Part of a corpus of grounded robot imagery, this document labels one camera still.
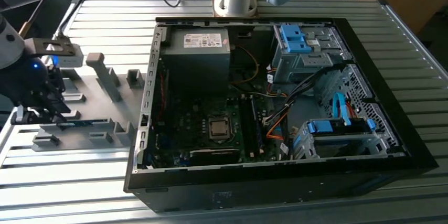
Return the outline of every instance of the slatted metal table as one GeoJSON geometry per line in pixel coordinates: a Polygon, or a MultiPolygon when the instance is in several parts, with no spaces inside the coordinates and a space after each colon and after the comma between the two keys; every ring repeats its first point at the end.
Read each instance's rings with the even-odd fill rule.
{"type": "MultiPolygon", "coordinates": [[[[123,192],[128,149],[33,152],[37,126],[7,125],[0,152],[0,220],[7,223],[448,222],[448,74],[387,5],[376,1],[259,3],[265,17],[347,18],[440,168],[363,197],[157,215],[123,192]]],[[[116,73],[147,70],[157,16],[211,16],[211,0],[87,0],[67,29],[116,73]]],[[[93,74],[89,67],[80,74],[93,74]]]]}

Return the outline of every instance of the open computer tower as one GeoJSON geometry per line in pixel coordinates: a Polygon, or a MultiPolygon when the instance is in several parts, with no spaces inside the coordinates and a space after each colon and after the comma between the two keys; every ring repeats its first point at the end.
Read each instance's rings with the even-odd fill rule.
{"type": "Polygon", "coordinates": [[[156,212],[363,195],[437,163],[333,18],[159,18],[124,190],[156,212]]]}

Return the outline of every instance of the blue clip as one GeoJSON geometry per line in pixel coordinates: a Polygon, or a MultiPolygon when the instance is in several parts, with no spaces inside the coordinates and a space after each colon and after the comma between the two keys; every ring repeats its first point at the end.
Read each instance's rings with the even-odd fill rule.
{"type": "Polygon", "coordinates": [[[376,123],[375,123],[373,119],[371,119],[371,118],[367,119],[367,125],[369,126],[371,131],[375,131],[376,123]]]}
{"type": "Polygon", "coordinates": [[[296,138],[296,140],[295,140],[295,143],[293,143],[293,145],[292,145],[292,148],[296,148],[296,146],[297,146],[300,140],[301,140],[301,136],[299,135],[297,138],[296,138]]]}
{"type": "Polygon", "coordinates": [[[312,123],[316,126],[317,133],[333,132],[333,127],[331,126],[331,122],[328,120],[313,121],[312,123]]]}
{"type": "Polygon", "coordinates": [[[312,52],[305,43],[305,34],[297,25],[281,25],[283,40],[287,43],[287,50],[292,53],[308,54],[312,52]]]}
{"type": "Polygon", "coordinates": [[[345,122],[345,125],[351,125],[351,118],[348,117],[348,108],[345,105],[345,96],[341,92],[336,92],[333,95],[333,104],[332,104],[332,113],[333,113],[333,118],[337,118],[337,103],[339,103],[339,108],[341,111],[341,118],[345,122]]]}
{"type": "Polygon", "coordinates": [[[309,130],[309,133],[315,133],[316,132],[316,127],[313,125],[313,122],[308,123],[308,130],[309,130]]]}

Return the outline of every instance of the chip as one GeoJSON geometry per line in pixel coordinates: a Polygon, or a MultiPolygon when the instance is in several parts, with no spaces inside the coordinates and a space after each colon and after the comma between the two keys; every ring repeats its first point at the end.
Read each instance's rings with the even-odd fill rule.
{"type": "Polygon", "coordinates": [[[227,140],[231,138],[229,118],[209,117],[208,118],[209,139],[211,140],[227,140]]]}

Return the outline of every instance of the screw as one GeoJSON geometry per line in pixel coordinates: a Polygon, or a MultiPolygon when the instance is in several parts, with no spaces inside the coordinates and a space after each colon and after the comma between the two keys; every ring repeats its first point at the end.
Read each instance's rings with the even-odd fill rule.
{"type": "Polygon", "coordinates": [[[12,34],[7,34],[7,41],[13,42],[16,40],[12,34]]]}

